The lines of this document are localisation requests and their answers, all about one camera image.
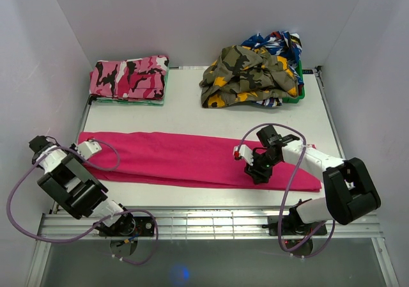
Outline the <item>magenta pink trousers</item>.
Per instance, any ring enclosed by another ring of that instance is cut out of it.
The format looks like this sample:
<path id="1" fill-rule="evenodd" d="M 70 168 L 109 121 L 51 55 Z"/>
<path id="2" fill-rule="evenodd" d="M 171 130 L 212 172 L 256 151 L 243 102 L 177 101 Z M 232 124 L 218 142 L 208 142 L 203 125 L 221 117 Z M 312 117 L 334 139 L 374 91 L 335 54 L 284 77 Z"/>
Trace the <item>magenta pink trousers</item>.
<path id="1" fill-rule="evenodd" d="M 237 139 L 162 132 L 81 132 L 79 142 L 103 142 L 90 158 L 99 180 L 209 189 L 284 190 L 294 170 L 280 163 L 268 183 L 256 185 L 245 162 L 233 158 Z"/>

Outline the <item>olive yellow camouflage trousers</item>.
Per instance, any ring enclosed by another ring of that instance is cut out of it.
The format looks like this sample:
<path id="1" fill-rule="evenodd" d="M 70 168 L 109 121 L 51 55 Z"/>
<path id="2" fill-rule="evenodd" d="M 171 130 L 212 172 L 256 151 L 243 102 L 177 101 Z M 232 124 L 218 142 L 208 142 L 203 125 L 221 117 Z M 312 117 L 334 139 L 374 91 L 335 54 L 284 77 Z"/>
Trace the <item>olive yellow camouflage trousers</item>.
<path id="1" fill-rule="evenodd" d="M 201 105 L 224 108 L 269 98 L 296 98 L 298 80 L 286 58 L 265 48 L 252 50 L 241 45 L 222 49 L 203 73 Z"/>

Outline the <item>aluminium front rail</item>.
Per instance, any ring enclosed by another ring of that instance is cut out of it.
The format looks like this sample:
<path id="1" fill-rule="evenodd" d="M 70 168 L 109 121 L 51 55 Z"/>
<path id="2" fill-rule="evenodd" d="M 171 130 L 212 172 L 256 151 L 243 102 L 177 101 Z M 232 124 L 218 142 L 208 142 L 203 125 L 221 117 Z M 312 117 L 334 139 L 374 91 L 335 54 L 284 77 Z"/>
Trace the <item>aluminium front rail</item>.
<path id="1" fill-rule="evenodd" d="M 267 239 L 268 230 L 262 225 L 277 208 L 198 208 L 150 210 L 157 220 L 160 240 L 247 240 Z M 41 236 L 66 239 L 77 236 L 97 221 L 95 217 L 74 219 L 64 211 L 42 217 L 38 233 Z"/>

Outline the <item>pink camouflage folded trousers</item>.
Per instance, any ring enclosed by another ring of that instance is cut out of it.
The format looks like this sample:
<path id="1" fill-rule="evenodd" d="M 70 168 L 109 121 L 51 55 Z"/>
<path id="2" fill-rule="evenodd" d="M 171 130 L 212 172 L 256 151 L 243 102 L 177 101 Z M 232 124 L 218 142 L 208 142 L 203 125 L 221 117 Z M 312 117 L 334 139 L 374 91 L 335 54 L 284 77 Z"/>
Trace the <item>pink camouflage folded trousers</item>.
<path id="1" fill-rule="evenodd" d="M 122 61 L 100 60 L 90 72 L 89 92 L 113 100 L 164 99 L 169 58 L 154 55 Z"/>

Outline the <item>blue white camouflage trousers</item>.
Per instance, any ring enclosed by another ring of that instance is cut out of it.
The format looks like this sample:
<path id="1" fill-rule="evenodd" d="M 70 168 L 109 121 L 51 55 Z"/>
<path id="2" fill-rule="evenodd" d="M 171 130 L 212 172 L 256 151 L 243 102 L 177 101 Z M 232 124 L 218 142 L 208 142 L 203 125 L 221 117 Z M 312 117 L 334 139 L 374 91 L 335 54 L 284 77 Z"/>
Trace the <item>blue white camouflage trousers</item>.
<path id="1" fill-rule="evenodd" d="M 297 33 L 290 33 L 289 31 L 274 31 L 262 37 L 260 33 L 251 36 L 242 42 L 242 46 L 248 47 L 252 50 L 264 47 L 272 55 L 286 58 L 289 67 L 296 73 L 298 80 L 298 96 L 296 98 L 269 98 L 259 102 L 254 102 L 256 105 L 273 108 L 279 107 L 283 103 L 297 104 L 299 100 L 305 97 L 304 79 L 302 74 L 302 43 Z"/>

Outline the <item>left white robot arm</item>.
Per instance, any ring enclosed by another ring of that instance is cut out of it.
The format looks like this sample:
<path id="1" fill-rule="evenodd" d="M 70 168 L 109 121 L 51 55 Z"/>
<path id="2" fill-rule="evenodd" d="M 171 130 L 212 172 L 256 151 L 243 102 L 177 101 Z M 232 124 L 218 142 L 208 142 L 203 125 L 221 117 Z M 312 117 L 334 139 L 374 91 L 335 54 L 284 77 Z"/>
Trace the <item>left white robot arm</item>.
<path id="1" fill-rule="evenodd" d="M 75 219 L 83 217 L 108 217 L 96 229 L 103 236 L 119 237 L 135 233 L 135 219 L 125 208 L 108 198 L 108 188 L 97 180 L 84 166 L 85 161 L 102 151 L 95 140 L 73 144 L 61 149 L 49 136 L 36 136 L 29 142 L 44 175 L 37 181 L 59 206 Z"/>

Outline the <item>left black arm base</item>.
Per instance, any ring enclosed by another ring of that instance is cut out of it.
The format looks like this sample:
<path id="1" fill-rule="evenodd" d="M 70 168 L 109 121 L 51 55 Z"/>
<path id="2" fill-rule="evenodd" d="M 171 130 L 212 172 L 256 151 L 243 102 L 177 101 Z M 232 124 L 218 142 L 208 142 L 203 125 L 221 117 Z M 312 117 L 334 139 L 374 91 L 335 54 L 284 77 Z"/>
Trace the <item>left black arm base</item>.
<path id="1" fill-rule="evenodd" d="M 154 227 L 155 223 L 151 217 L 135 217 L 128 213 L 120 216 L 111 226 L 101 223 L 96 229 L 100 237 L 122 238 L 110 241 L 111 252 L 121 257 L 129 257 L 137 249 L 139 237 L 152 237 Z"/>

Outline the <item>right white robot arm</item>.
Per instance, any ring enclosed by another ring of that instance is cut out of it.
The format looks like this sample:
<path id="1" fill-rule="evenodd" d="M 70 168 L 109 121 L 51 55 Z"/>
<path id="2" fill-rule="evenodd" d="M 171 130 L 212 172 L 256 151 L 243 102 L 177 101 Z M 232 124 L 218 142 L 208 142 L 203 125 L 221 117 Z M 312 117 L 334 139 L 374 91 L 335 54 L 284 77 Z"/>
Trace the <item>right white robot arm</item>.
<path id="1" fill-rule="evenodd" d="M 244 160 L 245 173 L 254 184 L 268 183 L 277 164 L 293 164 L 289 192 L 296 173 L 302 169 L 319 180 L 325 195 L 318 199 L 299 201 L 289 209 L 288 215 L 279 214 L 270 228 L 278 233 L 290 231 L 303 234 L 310 227 L 334 221 L 347 225 L 381 206 L 381 199 L 364 162 L 356 157 L 343 159 L 327 155 L 309 146 L 304 136 L 296 130 L 282 136 L 275 125 L 265 123 L 255 127 L 261 143 L 261 152 L 249 148 L 243 141 L 235 147 L 235 160 Z"/>

